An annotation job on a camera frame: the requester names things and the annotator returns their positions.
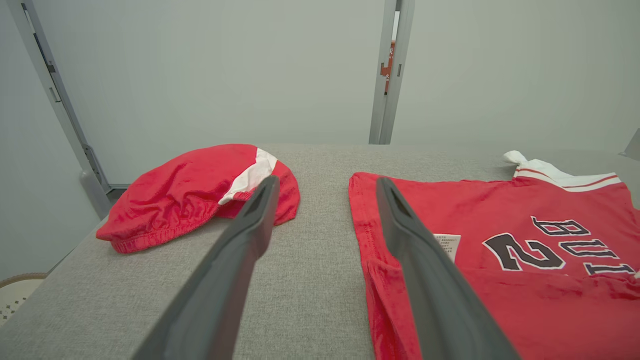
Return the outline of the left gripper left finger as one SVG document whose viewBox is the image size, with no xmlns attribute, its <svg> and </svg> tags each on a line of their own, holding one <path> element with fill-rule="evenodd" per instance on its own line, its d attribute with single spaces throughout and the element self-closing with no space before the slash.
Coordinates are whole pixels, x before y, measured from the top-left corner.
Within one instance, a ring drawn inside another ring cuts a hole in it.
<svg viewBox="0 0 640 360">
<path fill-rule="evenodd" d="M 230 360 L 256 262 L 274 228 L 281 182 L 265 178 L 135 351 L 135 360 Z"/>
</svg>

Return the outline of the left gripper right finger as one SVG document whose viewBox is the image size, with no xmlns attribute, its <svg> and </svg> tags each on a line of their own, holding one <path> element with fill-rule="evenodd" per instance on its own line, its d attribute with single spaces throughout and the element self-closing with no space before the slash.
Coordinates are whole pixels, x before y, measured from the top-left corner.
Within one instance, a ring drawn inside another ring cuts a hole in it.
<svg viewBox="0 0 640 360">
<path fill-rule="evenodd" d="M 388 177 L 376 182 L 382 234 L 401 264 L 422 357 L 518 360 L 515 347 Z"/>
</svg>

